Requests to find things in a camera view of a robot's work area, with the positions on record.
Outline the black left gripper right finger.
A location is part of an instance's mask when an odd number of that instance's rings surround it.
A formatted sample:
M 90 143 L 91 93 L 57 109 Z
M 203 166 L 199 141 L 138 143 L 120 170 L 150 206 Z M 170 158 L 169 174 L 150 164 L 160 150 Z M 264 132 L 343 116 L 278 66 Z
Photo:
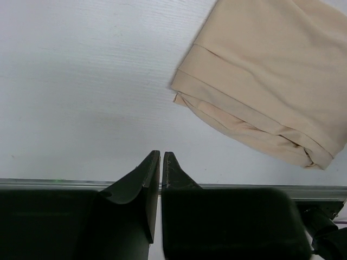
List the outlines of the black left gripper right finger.
M 203 188 L 174 153 L 163 160 L 166 259 L 310 259 L 294 201 L 274 188 Z

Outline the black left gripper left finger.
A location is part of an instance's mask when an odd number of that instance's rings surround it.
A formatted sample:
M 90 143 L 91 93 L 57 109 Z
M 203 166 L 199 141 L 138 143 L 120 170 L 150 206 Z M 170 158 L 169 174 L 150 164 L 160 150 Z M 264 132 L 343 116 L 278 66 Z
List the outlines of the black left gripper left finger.
M 1 180 L 1 259 L 147 259 L 160 152 L 116 182 Z

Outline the beige trousers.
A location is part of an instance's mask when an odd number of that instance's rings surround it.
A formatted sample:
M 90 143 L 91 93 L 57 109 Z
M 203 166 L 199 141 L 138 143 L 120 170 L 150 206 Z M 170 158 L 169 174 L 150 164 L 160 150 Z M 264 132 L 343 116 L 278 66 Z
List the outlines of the beige trousers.
M 346 145 L 346 15 L 322 1 L 218 1 L 171 88 L 222 134 L 324 170 Z

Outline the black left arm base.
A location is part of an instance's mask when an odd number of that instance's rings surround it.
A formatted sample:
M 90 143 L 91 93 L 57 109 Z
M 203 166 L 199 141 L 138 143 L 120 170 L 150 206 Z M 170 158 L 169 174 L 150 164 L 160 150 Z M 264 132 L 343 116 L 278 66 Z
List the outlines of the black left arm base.
M 313 254 L 323 259 L 346 259 L 346 228 L 333 220 L 344 206 L 341 201 L 297 201 L 306 231 L 312 238 Z

